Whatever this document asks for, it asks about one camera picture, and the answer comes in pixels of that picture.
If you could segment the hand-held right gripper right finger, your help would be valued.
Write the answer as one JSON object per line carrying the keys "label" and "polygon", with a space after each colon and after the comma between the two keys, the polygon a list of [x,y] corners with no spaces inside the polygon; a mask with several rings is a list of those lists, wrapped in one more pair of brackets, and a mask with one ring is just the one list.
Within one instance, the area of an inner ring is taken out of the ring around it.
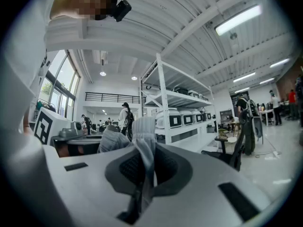
{"label": "hand-held right gripper right finger", "polygon": [[154,171],[157,186],[154,197],[178,194],[192,178],[192,166],[184,157],[157,144],[154,156]]}

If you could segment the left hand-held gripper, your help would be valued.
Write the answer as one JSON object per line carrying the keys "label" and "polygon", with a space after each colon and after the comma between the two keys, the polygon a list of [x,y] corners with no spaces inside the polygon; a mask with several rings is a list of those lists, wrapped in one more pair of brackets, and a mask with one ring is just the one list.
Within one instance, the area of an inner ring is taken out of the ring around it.
{"label": "left hand-held gripper", "polygon": [[80,122],[71,122],[45,108],[39,111],[34,136],[53,147],[59,157],[96,154],[102,138],[100,134],[88,135]]}

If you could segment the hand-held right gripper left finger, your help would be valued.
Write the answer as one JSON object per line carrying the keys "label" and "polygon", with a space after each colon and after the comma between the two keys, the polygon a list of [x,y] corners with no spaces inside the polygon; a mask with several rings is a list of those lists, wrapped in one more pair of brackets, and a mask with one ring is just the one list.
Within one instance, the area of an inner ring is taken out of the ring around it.
{"label": "hand-held right gripper left finger", "polygon": [[113,189],[132,195],[145,180],[145,167],[138,150],[111,161],[105,169],[105,177]]}

